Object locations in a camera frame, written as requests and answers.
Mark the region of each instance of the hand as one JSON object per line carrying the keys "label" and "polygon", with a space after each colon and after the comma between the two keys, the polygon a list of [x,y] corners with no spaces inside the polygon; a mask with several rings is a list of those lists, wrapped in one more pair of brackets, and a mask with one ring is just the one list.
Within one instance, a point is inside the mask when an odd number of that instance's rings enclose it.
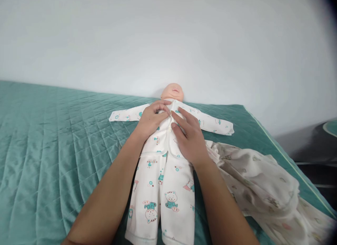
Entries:
{"label": "hand", "polygon": [[146,107],[134,132],[146,141],[146,139],[158,128],[160,123],[169,117],[170,110],[166,106],[169,104],[171,104],[171,101],[157,100]]}
{"label": "hand", "polygon": [[201,132],[199,121],[181,107],[178,108],[178,111],[186,120],[179,117],[174,111],[171,111],[172,117],[185,130],[186,134],[182,132],[176,123],[172,123],[171,127],[178,140],[181,153],[195,168],[209,161],[212,162],[206,149],[205,139]]}

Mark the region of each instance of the bed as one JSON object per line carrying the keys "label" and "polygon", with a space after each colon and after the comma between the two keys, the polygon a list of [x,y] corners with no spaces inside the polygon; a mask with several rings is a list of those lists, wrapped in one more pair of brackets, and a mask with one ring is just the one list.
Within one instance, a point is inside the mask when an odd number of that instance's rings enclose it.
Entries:
{"label": "bed", "polygon": [[[1,244],[60,244],[137,122],[109,122],[113,110],[153,98],[0,81]],[[235,133],[205,139],[271,154],[300,183],[300,195],[323,213],[335,212],[268,131],[242,105],[188,103],[233,122]],[[194,174],[195,244],[210,244],[201,189]],[[247,217],[261,244],[273,244]],[[125,211],[113,243],[124,239]],[[158,244],[162,244],[161,228]]]}

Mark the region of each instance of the baby clothes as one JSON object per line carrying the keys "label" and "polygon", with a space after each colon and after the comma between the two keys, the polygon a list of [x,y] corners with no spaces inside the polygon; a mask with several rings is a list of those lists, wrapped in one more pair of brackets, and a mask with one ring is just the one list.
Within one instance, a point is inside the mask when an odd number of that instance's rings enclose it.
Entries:
{"label": "baby clothes", "polygon": [[[168,99],[170,110],[178,107],[194,115],[201,129],[231,135],[233,124],[211,117],[175,99]],[[140,120],[146,107],[112,112],[109,121]],[[131,195],[125,238],[133,244],[156,244],[159,218],[163,242],[194,244],[194,183],[192,166],[184,158],[171,128],[172,116],[163,120],[146,140],[140,154]]]}
{"label": "baby clothes", "polygon": [[245,216],[275,244],[326,244],[336,222],[299,194],[299,183],[271,156],[206,141],[212,160]]}

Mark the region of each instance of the sleeve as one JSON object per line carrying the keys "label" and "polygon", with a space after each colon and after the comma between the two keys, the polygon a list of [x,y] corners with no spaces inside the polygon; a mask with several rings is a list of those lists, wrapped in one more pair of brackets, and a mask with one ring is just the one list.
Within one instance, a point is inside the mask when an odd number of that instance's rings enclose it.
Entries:
{"label": "sleeve", "polygon": [[126,110],[113,111],[109,121],[139,121],[146,107],[151,104],[136,106]]}
{"label": "sleeve", "polygon": [[232,135],[234,133],[233,123],[227,120],[214,118],[184,103],[179,103],[179,106],[198,119],[202,130],[223,135]]}

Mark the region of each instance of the doll face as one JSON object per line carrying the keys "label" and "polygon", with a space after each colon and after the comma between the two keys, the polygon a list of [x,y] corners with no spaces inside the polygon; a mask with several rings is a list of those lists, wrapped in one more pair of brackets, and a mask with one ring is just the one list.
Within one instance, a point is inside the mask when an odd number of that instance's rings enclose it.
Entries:
{"label": "doll face", "polygon": [[184,99],[184,93],[179,84],[171,83],[166,86],[166,88],[163,90],[163,93],[161,94],[161,99],[169,99],[173,98],[180,102]]}

